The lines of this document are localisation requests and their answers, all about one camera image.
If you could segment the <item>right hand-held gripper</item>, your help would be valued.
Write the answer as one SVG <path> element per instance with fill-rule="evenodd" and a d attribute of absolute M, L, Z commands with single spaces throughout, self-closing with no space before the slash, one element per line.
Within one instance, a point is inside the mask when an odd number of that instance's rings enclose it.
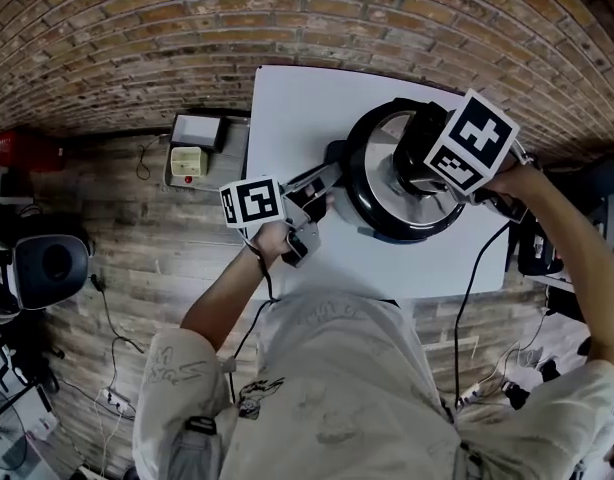
<path fill-rule="evenodd" d="M 513 222 L 521 222 L 527 212 L 524 203 L 485 187 L 507 168 L 536 163 L 517 140 L 519 131 L 520 126 L 502 110 L 468 90 L 424 159 L 442 180 L 415 179 L 409 202 L 484 205 Z"/>

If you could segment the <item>person's beige shirt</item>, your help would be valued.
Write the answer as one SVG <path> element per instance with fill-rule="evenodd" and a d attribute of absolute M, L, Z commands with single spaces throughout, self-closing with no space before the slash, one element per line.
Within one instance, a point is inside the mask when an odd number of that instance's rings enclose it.
<path fill-rule="evenodd" d="M 140 480 L 568 480 L 613 409 L 614 366 L 593 361 L 497 423 L 459 423 L 394 305 L 294 296 L 263 312 L 236 396 L 205 338 L 154 337 L 133 460 Z"/>

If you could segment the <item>black pressure cooker body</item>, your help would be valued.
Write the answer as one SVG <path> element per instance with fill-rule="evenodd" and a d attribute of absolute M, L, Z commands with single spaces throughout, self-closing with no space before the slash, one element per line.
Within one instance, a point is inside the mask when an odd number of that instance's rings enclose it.
<path fill-rule="evenodd" d="M 330 142 L 325 150 L 324 160 L 326 163 L 337 161 L 343 154 L 345 140 L 335 140 Z M 426 241 L 426 238 L 399 240 L 387 237 L 370 227 L 357 213 L 344 186 L 342 179 L 338 180 L 331 189 L 334 195 L 334 209 L 340 217 L 351 225 L 358 234 L 373 238 L 388 244 L 415 244 Z"/>

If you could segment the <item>black open tool bag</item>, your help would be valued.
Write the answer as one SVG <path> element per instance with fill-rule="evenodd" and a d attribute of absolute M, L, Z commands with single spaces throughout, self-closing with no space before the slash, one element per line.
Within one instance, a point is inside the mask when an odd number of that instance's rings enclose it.
<path fill-rule="evenodd" d="M 519 224 L 518 270 L 526 276 L 546 276 L 563 270 L 564 263 L 535 216 L 527 213 Z"/>

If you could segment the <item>black standing fan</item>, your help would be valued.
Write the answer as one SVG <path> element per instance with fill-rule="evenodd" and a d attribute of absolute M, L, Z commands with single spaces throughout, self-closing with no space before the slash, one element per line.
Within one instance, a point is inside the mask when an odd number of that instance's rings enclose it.
<path fill-rule="evenodd" d="M 27 456 L 26 432 L 14 405 L 26 394 L 21 390 L 11 398 L 0 391 L 0 469 L 15 471 Z"/>

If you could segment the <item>person's left hand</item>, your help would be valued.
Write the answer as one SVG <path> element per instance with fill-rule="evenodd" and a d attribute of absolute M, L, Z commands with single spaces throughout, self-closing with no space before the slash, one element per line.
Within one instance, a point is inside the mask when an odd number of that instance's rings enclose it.
<path fill-rule="evenodd" d="M 251 243 L 268 264 L 273 264 L 281 255 L 289 251 L 288 231 L 289 228 L 284 221 L 268 222 L 260 227 Z"/>

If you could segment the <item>red box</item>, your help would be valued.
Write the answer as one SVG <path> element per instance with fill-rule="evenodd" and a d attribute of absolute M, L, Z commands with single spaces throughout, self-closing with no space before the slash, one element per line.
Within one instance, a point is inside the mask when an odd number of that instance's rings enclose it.
<path fill-rule="evenodd" d="M 64 165 L 63 148 L 56 140 L 20 130 L 0 133 L 0 167 L 27 172 L 57 172 Z"/>

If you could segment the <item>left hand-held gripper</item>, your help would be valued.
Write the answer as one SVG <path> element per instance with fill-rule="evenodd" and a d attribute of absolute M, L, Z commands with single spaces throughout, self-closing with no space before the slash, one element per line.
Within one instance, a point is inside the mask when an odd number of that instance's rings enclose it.
<path fill-rule="evenodd" d="M 337 162 L 321 164 L 281 184 L 272 176 L 231 182 L 220 188 L 226 226 L 243 230 L 273 221 L 289 228 L 289 251 L 283 261 L 301 266 L 321 245 L 318 221 L 333 206 L 334 196 L 325 193 L 342 177 Z M 314 190 L 303 190 L 312 186 Z"/>

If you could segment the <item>person's right hand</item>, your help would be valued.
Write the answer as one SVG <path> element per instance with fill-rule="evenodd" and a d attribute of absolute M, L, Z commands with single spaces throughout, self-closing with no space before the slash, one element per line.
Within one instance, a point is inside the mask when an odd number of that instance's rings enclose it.
<path fill-rule="evenodd" d="M 543 173 L 531 165 L 516 165 L 509 170 L 498 173 L 485 188 L 498 194 L 526 201 L 542 187 Z"/>

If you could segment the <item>person's right forearm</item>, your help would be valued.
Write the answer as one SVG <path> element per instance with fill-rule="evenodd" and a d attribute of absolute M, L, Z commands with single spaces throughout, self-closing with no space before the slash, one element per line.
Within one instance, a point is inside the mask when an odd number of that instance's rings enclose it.
<path fill-rule="evenodd" d="M 544 177 L 539 191 L 522 202 L 537 218 L 570 276 L 591 336 L 588 358 L 614 365 L 614 255 L 583 214 Z"/>

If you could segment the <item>cream plastic container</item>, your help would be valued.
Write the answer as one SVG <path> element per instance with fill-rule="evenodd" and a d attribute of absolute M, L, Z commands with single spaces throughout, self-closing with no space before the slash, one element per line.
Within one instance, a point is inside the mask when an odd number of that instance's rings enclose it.
<path fill-rule="evenodd" d="M 205 176 L 208 172 L 209 155 L 197 146 L 176 146 L 170 154 L 170 169 L 173 176 Z"/>

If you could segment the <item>black box white lining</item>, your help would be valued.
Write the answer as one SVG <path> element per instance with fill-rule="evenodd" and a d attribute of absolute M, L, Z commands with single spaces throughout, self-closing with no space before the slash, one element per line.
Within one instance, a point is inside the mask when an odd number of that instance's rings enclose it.
<path fill-rule="evenodd" d="M 210 152 L 221 152 L 225 120 L 222 117 L 178 114 L 173 123 L 172 143 L 198 146 Z"/>

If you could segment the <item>white shell grey seat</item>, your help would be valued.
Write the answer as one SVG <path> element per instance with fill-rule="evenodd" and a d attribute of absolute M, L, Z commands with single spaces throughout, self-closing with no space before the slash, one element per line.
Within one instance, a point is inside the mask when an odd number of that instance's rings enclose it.
<path fill-rule="evenodd" d="M 88 278 L 89 251 L 73 235 L 26 237 L 13 249 L 13 268 L 20 306 L 39 310 L 60 303 L 83 288 Z"/>

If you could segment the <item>white power strip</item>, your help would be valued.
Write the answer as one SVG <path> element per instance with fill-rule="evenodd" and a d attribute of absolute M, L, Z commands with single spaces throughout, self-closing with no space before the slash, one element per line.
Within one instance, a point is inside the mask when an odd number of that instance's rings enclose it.
<path fill-rule="evenodd" d="M 135 409 L 129 399 L 111 388 L 103 388 L 100 391 L 100 400 L 110 409 L 124 416 L 132 417 L 135 414 Z"/>

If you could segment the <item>person's left forearm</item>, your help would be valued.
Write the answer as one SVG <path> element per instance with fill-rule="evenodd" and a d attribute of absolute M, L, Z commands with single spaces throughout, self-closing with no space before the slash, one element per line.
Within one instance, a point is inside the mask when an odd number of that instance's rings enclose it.
<path fill-rule="evenodd" d="M 180 327 L 205 338 L 219 351 L 262 280 L 258 257 L 243 248 L 187 311 Z"/>

